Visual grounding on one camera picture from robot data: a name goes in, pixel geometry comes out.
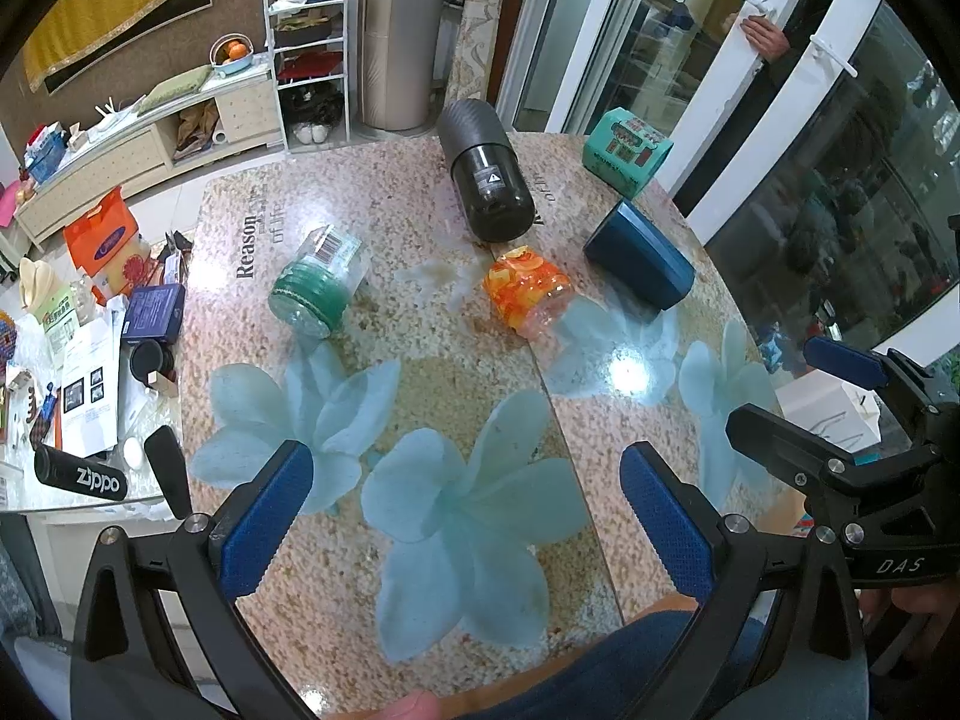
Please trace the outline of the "person's right hand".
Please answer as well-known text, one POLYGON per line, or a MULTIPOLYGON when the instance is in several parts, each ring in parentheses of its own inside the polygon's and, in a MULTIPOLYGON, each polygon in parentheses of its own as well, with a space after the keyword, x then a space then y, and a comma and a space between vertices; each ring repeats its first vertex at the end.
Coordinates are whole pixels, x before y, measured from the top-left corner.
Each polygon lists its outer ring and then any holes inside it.
POLYGON ((877 613, 885 601, 890 601, 899 610, 910 614, 922 614, 928 624, 919 636, 926 649, 934 649, 949 628, 958 608, 958 582, 934 583, 921 587, 893 590, 862 590, 859 606, 866 616, 877 613))

